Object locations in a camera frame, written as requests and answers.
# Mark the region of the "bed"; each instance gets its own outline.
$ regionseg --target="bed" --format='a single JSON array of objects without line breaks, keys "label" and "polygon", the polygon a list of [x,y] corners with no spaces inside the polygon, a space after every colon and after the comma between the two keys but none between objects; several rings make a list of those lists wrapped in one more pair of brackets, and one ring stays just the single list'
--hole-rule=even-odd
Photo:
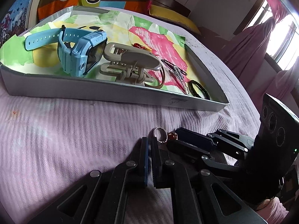
[{"label": "bed", "polygon": [[[259,114],[233,73],[183,28],[146,18],[186,37],[225,92],[220,112],[71,99],[10,96],[0,80],[0,201],[15,224],[25,224],[93,169],[123,162],[137,140],[155,127],[207,134],[217,128],[255,137]],[[234,160],[227,157],[228,164]],[[149,187],[129,194],[125,223],[172,223],[170,190]]]}]

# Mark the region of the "watch screen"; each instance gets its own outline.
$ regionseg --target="watch screen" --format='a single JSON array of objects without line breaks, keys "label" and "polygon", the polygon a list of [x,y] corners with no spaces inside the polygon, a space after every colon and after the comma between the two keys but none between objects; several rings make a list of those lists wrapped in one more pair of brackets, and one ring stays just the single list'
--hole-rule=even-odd
[{"label": "watch screen", "polygon": [[107,39],[89,50],[84,75],[86,75],[87,72],[101,60],[106,43]]}]

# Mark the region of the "black beaded bracelet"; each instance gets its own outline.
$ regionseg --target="black beaded bracelet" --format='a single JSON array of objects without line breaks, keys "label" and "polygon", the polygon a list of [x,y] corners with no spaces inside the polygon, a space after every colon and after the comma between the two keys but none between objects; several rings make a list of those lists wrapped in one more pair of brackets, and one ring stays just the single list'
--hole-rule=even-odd
[{"label": "black beaded bracelet", "polygon": [[190,90],[191,90],[191,93],[193,94],[193,96],[202,99],[202,97],[199,96],[199,94],[195,91],[193,84],[196,85],[203,92],[203,94],[205,95],[205,99],[211,100],[209,94],[207,93],[207,90],[205,90],[204,87],[199,82],[191,80],[189,82],[189,86],[190,86]]}]

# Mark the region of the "camera lens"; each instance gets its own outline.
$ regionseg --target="camera lens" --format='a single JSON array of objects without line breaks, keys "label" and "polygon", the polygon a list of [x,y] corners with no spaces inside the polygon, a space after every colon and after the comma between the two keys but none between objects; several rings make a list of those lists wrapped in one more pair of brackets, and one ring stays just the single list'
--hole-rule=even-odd
[{"label": "camera lens", "polygon": [[284,131],[284,128],[280,127],[277,131],[277,136],[276,136],[276,143],[278,146],[282,146],[284,143],[284,140],[286,138],[286,133]]},{"label": "camera lens", "polygon": [[263,109],[263,117],[264,117],[264,119],[267,117],[267,114],[268,114],[268,110],[267,110],[267,107],[265,106],[264,109]]},{"label": "camera lens", "polygon": [[270,119],[269,119],[269,130],[271,132],[273,132],[275,129],[275,126],[276,126],[276,116],[275,116],[275,114],[271,113]]}]

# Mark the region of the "blue smartwatch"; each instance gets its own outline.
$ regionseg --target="blue smartwatch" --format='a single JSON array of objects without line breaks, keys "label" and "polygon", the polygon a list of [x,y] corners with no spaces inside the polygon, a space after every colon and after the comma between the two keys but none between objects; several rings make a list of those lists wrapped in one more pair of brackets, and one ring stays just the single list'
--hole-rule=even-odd
[{"label": "blue smartwatch", "polygon": [[103,56],[107,34],[102,30],[66,28],[49,29],[31,34],[25,39],[25,49],[33,50],[58,43],[57,54],[64,72],[73,77],[86,75]]}]

